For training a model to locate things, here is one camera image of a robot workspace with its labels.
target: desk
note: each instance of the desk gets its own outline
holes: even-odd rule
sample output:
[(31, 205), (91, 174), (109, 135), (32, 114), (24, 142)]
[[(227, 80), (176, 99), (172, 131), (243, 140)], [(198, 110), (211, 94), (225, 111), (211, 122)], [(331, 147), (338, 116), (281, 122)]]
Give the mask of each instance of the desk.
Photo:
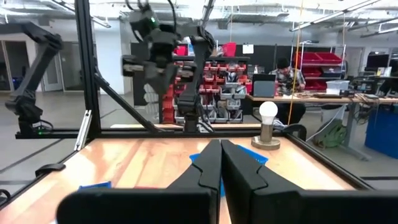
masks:
[[(348, 104), (349, 106), (349, 114), (347, 120), (347, 135), (341, 147), (346, 150), (348, 153), (353, 154), (354, 156), (358, 157), (361, 160), (368, 161), (371, 157), (357, 149), (353, 149), (350, 147), (351, 137), (356, 132), (356, 122), (355, 122), (355, 115), (358, 114), (359, 111), (359, 103), (363, 102), (360, 98), (340, 98), (340, 99), (327, 99), (327, 98), (283, 98), (281, 96), (276, 96), (274, 98), (262, 98), (262, 97), (253, 97), (251, 95), (246, 95), (246, 98), (250, 99), (251, 101), (273, 101), (276, 103), (330, 103), (330, 104)], [(380, 98), (378, 100), (369, 100), (367, 99), (367, 103), (378, 103), (378, 104), (391, 104), (391, 103), (398, 103), (398, 98)]]
[[(285, 138), (281, 148), (261, 151), (250, 138), (230, 139), (269, 158), (266, 166), (304, 189), (353, 190), (353, 187)], [(114, 187), (167, 187), (211, 139), (95, 139), (66, 161), (66, 169), (53, 172), (0, 212), (0, 223), (48, 224), (57, 205), (79, 185), (111, 181)], [(220, 223), (228, 224), (225, 198)]]

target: concrete floor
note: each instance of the concrete floor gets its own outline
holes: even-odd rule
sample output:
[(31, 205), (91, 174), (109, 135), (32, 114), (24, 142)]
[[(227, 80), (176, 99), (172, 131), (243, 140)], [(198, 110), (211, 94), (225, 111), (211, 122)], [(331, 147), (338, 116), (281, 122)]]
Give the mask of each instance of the concrete floor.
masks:
[[(132, 103), (131, 95), (123, 97)], [(61, 161), (72, 153), (75, 140), (15, 140), (14, 134), (18, 131), (17, 117), (2, 106), (7, 99), (7, 96), (0, 96), (0, 189), (6, 189), (13, 194), (34, 179), (36, 169)], [(110, 97), (100, 96), (99, 102), (102, 127), (135, 123)], [(38, 93), (37, 106), (44, 111), (42, 119), (52, 122), (56, 128), (80, 127), (85, 112), (82, 93)], [(155, 121), (153, 114), (146, 114), (143, 109), (138, 110), (147, 119)], [(246, 116), (244, 120), (245, 123), (256, 123), (250, 116)], [(302, 124), (307, 127), (308, 136), (312, 135), (321, 125), (320, 113), (306, 113)], [(357, 134), (352, 138), (352, 146), (372, 156), (371, 161), (360, 161), (340, 149), (326, 149), (322, 152), (359, 177), (398, 177), (398, 160), (364, 147), (365, 130), (366, 125), (358, 126)], [(369, 183), (380, 189), (398, 189), (398, 181), (394, 180)]]

